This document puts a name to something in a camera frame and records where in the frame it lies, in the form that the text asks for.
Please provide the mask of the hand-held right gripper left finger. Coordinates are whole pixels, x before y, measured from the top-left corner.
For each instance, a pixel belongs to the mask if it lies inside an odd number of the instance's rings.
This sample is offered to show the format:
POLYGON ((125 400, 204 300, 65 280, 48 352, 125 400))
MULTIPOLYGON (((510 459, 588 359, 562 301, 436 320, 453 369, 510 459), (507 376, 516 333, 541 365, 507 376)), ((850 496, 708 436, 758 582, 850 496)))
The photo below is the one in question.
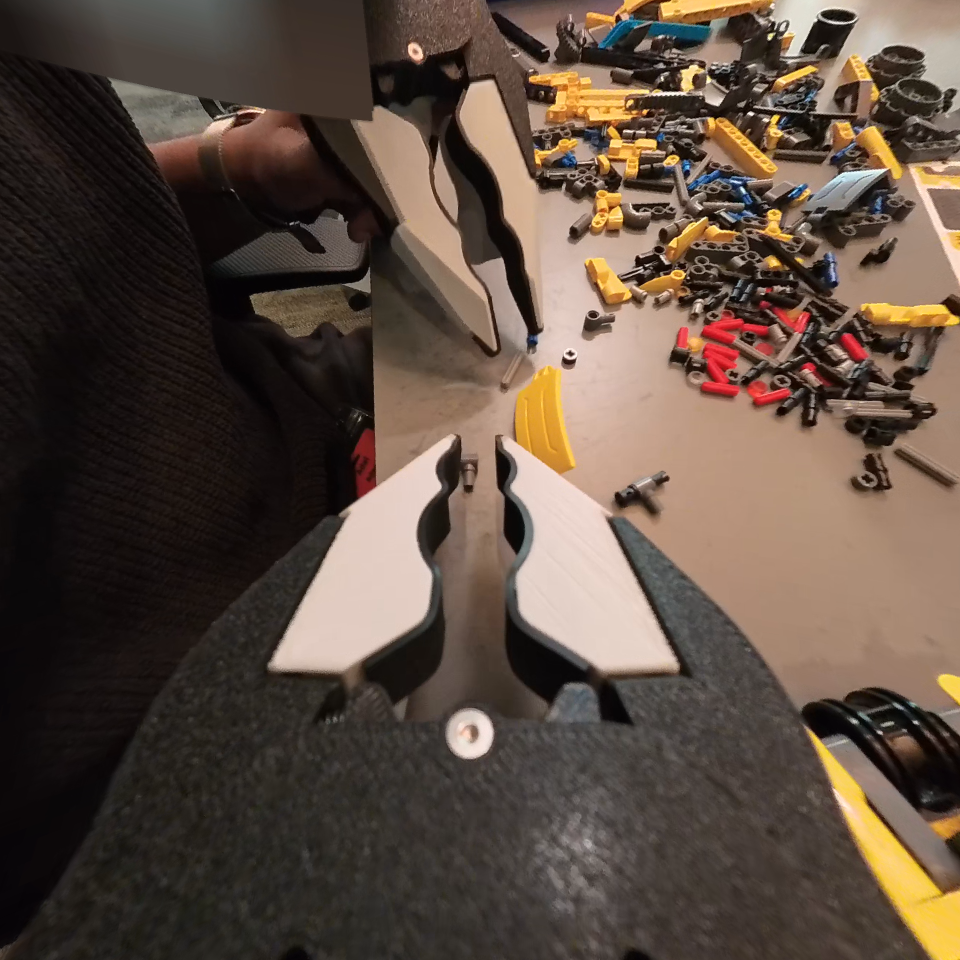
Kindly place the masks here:
POLYGON ((397 704, 445 645, 436 552, 450 534, 461 437, 449 434, 335 518, 332 539, 268 661, 276 675, 344 690, 378 685, 397 704))

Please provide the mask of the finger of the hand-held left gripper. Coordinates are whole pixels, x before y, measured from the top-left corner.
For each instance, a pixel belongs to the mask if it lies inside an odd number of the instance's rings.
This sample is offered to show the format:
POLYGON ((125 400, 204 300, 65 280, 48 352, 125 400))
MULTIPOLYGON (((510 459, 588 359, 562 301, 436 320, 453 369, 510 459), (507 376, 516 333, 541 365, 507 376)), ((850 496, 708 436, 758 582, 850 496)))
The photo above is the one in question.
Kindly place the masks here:
POLYGON ((494 307, 466 257, 461 201, 431 120, 430 102, 399 111, 376 105, 369 120, 352 123, 366 163, 356 160, 354 172, 386 217, 393 252, 484 353, 497 355, 494 307))
POLYGON ((536 170, 530 146, 515 129, 494 78, 474 79, 447 123, 447 159, 459 201, 467 246, 490 254, 503 267, 506 288, 527 333, 544 332, 542 261, 536 170))

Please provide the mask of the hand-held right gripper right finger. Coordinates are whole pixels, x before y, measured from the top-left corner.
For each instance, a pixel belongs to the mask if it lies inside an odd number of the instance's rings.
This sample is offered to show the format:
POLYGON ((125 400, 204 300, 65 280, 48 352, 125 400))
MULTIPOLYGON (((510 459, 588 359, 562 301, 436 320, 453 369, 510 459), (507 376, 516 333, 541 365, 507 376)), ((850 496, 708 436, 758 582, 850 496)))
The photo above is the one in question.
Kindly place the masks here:
POLYGON ((676 677, 682 662, 615 518, 509 437, 495 442, 512 672, 546 702, 563 687, 676 677))

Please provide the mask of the yellow toy brick vehicle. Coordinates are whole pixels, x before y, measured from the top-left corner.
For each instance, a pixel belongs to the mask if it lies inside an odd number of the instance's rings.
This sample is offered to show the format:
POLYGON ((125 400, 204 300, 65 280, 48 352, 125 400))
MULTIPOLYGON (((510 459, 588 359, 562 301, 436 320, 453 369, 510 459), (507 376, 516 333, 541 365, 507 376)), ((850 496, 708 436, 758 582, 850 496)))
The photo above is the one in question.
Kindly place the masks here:
POLYGON ((959 957, 959 678, 925 709, 880 687, 807 703, 802 719, 881 890, 929 958, 959 957))

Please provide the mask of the person's left hand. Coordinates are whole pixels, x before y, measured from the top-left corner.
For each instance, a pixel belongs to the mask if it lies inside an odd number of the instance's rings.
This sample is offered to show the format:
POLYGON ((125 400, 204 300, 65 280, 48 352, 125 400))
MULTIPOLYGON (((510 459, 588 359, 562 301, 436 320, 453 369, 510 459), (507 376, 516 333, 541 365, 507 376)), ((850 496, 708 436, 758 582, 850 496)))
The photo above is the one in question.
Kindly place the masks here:
POLYGON ((299 114, 265 110, 232 126, 222 135, 221 157, 231 187, 254 210, 286 221, 334 210, 352 240, 381 234, 366 195, 321 157, 299 114))

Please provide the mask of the black T-shaped toy connector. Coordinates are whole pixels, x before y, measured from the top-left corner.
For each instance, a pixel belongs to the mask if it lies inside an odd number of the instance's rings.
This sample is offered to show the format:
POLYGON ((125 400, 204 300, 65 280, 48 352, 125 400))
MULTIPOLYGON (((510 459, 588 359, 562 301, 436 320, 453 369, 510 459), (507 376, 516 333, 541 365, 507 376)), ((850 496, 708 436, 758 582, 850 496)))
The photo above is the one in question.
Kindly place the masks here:
POLYGON ((614 502, 620 508, 640 504, 650 516, 657 517, 663 510, 658 499, 659 491, 669 480, 666 471, 641 477, 616 491, 614 502))

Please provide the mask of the yellow curved toy panel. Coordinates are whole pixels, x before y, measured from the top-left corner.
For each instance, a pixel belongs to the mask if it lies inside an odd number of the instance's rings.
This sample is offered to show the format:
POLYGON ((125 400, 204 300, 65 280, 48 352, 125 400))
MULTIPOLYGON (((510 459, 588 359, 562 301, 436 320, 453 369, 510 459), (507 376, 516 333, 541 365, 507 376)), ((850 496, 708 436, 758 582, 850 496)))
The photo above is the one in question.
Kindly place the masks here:
POLYGON ((562 372, 556 366, 539 369, 517 394, 514 438, 522 449, 557 474, 575 469, 562 403, 562 372))

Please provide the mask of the pile of toy brick parts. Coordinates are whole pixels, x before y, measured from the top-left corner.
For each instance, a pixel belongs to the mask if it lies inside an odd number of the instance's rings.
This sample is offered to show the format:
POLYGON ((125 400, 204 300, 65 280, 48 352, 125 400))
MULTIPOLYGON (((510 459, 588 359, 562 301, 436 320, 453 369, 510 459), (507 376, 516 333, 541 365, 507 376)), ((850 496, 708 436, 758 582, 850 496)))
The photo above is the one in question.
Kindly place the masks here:
POLYGON ((869 452, 936 417, 917 380, 958 329, 958 294, 836 298, 837 252, 879 239, 868 271, 894 256, 918 208, 908 167, 958 159, 958 85, 932 81, 924 49, 897 34, 845 55, 845 7, 818 10, 795 53, 777 2, 618 2, 559 18, 554 45, 492 14, 545 108, 538 186, 591 201, 570 240, 663 221, 630 268, 586 269, 609 304, 688 309, 700 337, 680 327, 669 364, 691 385, 798 410, 803 428, 831 412, 869 452))

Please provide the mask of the metal mesh watch band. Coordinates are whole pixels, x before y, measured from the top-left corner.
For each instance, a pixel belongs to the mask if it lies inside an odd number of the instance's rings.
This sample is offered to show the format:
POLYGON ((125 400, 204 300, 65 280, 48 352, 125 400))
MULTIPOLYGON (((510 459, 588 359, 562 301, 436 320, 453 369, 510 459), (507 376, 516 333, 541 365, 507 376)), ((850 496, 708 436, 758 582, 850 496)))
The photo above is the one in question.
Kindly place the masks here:
POLYGON ((234 194, 234 185, 224 162, 224 138, 266 113, 261 107, 245 106, 213 119, 198 139, 198 167, 205 185, 219 194, 234 194))

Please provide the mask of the black toy cross connector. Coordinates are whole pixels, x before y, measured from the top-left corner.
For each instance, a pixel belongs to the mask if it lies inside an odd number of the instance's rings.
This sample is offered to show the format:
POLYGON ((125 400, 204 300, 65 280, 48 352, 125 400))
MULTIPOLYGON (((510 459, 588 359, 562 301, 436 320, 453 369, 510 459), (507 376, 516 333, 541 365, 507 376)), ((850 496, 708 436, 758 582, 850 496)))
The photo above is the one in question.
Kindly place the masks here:
POLYGON ((861 469, 849 479, 850 486, 858 492, 887 493, 893 489, 888 467, 879 451, 867 453, 861 469))

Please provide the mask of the long grey toy axle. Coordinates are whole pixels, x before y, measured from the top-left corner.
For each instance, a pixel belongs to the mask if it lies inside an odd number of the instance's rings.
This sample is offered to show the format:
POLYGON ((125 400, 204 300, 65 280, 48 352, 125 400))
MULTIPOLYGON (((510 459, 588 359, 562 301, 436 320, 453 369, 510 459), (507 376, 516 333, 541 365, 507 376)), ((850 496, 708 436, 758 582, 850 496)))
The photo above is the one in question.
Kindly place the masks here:
POLYGON ((959 474, 956 471, 949 469, 914 446, 903 443, 894 448, 894 456, 941 486, 955 488, 959 485, 959 474))

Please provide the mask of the yellow black sticker sheet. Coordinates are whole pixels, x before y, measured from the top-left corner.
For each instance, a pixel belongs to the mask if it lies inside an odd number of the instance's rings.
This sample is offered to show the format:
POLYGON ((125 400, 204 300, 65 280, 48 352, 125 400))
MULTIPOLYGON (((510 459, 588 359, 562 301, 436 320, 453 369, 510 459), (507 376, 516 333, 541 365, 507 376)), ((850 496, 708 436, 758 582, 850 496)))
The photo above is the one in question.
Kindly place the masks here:
POLYGON ((959 281, 959 160, 911 164, 919 197, 959 281))

